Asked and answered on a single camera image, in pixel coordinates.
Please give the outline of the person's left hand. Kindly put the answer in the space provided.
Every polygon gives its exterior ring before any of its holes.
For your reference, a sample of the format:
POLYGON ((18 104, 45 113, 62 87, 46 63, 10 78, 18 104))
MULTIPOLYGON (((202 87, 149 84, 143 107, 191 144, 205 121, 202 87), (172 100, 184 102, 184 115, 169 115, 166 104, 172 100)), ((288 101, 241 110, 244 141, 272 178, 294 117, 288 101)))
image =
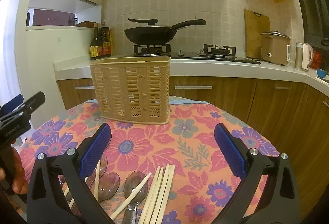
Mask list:
POLYGON ((25 179, 25 170, 17 150, 11 147, 13 167, 15 170, 12 189, 14 193, 24 195, 28 193, 28 182, 25 179))

